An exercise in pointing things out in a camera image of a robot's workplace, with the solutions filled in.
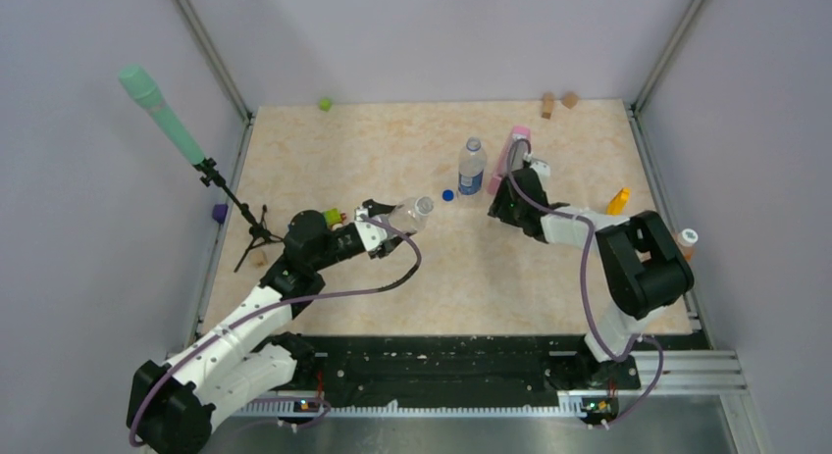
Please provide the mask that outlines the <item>clear bottle white cap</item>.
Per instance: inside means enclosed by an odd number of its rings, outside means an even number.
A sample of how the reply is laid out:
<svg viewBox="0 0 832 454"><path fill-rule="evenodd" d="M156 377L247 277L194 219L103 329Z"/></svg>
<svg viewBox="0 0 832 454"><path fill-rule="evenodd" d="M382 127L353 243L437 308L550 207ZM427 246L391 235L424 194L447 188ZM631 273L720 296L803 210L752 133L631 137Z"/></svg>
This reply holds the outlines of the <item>clear bottle white cap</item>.
<svg viewBox="0 0 832 454"><path fill-rule="evenodd" d="M408 197L388 214L388 221L391 227L403 233L416 234L426 227L433 210L432 198L428 196Z"/></svg>

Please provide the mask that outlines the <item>clear bottle blue label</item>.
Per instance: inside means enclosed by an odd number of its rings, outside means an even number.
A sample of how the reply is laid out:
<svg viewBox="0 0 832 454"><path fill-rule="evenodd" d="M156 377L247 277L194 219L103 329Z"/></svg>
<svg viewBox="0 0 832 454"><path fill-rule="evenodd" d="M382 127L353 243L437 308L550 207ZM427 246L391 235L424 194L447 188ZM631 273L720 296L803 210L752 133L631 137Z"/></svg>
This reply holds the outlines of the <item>clear bottle blue label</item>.
<svg viewBox="0 0 832 454"><path fill-rule="evenodd" d="M458 158L457 192L460 196L474 196L483 189L487 162L481 139L468 138Z"/></svg>

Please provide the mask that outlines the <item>orange juice bottle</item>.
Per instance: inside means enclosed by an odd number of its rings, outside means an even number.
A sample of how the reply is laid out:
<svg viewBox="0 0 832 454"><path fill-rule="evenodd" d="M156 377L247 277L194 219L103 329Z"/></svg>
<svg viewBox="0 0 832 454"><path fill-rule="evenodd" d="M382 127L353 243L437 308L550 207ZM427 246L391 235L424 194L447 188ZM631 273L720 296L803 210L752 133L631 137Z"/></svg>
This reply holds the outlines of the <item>orange juice bottle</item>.
<svg viewBox="0 0 832 454"><path fill-rule="evenodd" d="M686 261L690 262L691 259L694 256L694 253L695 253L695 244L696 244L695 241L690 241L688 238L686 238L682 234L679 234L676 237L676 243L677 243L677 246L679 248L679 251L680 251L682 257Z"/></svg>

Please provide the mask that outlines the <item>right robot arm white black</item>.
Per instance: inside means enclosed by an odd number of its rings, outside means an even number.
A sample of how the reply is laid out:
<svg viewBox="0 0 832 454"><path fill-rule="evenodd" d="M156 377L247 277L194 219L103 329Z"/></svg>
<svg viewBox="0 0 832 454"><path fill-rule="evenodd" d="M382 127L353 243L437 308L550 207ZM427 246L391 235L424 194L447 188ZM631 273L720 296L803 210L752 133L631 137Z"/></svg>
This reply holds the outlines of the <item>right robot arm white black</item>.
<svg viewBox="0 0 832 454"><path fill-rule="evenodd" d="M589 329L577 351L575 373L582 384L601 387L649 322L693 288L694 274L657 212L606 215L546 199L539 175L522 168L500 181L488 214L541 243L580 249L579 285ZM588 295L591 254L600 258L612 299L600 318Z"/></svg>

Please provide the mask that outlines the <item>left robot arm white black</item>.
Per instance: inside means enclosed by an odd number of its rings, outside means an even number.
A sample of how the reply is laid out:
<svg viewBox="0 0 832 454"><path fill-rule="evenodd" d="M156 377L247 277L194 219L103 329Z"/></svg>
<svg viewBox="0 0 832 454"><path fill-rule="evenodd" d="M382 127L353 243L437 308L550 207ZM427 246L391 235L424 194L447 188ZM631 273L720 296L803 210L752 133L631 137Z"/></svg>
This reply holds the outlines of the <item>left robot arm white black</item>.
<svg viewBox="0 0 832 454"><path fill-rule="evenodd" d="M126 425L134 447L197 453L231 415L269 389L302 388L314 377L313 352L297 337L273 331L312 301L328 298L322 270L361 254L383 257L408 232L389 216L404 206L367 200L353 222L332 228L325 213L306 210L290 221L284 251L243 301L213 329L161 364L133 375Z"/></svg>

